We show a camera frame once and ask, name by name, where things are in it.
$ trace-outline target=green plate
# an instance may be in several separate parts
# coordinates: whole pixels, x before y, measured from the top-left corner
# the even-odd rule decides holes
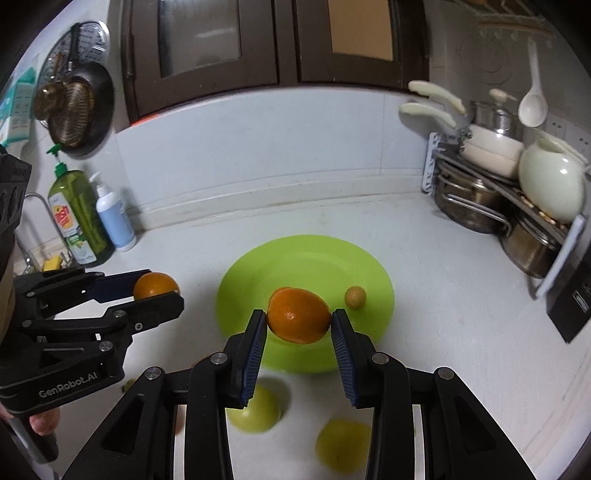
[[[357,311],[345,306],[345,292],[352,286],[367,293],[365,306]],[[322,297],[331,311],[346,309],[353,328],[374,342],[384,334],[394,311],[390,278],[365,250],[329,236],[287,236],[249,251],[226,272],[217,291],[217,320],[224,335],[243,332],[252,311],[267,311],[269,297],[280,287],[305,288]],[[271,331],[262,364],[299,373],[337,368],[330,335],[296,345]]]

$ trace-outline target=brown cabinet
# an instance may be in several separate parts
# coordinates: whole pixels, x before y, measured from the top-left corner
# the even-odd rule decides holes
[[[277,83],[272,0],[129,0],[130,120],[213,93]]]
[[[294,0],[302,82],[406,88],[428,79],[417,0]]]
[[[125,0],[131,121],[258,86],[428,79],[421,0]]]

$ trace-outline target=electrical outlet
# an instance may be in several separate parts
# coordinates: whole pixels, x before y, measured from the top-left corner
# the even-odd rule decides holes
[[[564,118],[560,118],[554,113],[549,113],[546,117],[546,123],[544,125],[544,131],[548,132],[561,140],[564,140],[566,136],[567,121]]]
[[[585,158],[591,157],[591,135],[582,128],[568,122],[564,140]]]

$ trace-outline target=dish soap bottle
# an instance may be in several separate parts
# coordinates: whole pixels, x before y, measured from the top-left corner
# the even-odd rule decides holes
[[[96,183],[96,192],[99,199],[96,201],[96,211],[99,214],[103,226],[115,248],[120,252],[131,249],[137,237],[121,200],[121,195],[111,189],[100,180],[100,172],[90,177],[90,183]]]
[[[96,195],[92,186],[84,172],[68,170],[66,164],[59,161],[60,149],[61,144],[57,144],[47,151],[58,160],[56,180],[49,189],[49,205],[77,262],[95,267],[113,254],[113,244],[95,209]]]

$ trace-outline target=white countertop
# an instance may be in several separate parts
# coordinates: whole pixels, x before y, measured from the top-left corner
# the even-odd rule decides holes
[[[183,315],[134,336],[127,378],[158,365],[185,369],[220,350],[217,287],[241,255],[269,240],[329,235],[367,250],[394,286],[393,320],[377,348],[408,367],[451,367],[524,456],[538,480],[554,480],[591,431],[591,327],[569,345],[528,294],[528,280],[491,235],[448,220],[432,199],[399,194],[272,207],[149,231],[136,247],[99,268],[107,274],[149,268],[172,275],[186,301]],[[100,316],[95,302],[70,317]],[[236,480],[337,479],[314,454],[316,436],[334,416],[371,424],[370,411],[345,399],[337,372],[287,375],[262,370],[287,386],[290,405],[270,431],[253,436],[229,426]],[[121,397],[119,385],[63,407],[56,468],[64,471]],[[182,442],[177,442],[177,459]],[[176,478],[182,478],[182,462]],[[350,478],[362,479],[364,471]]]

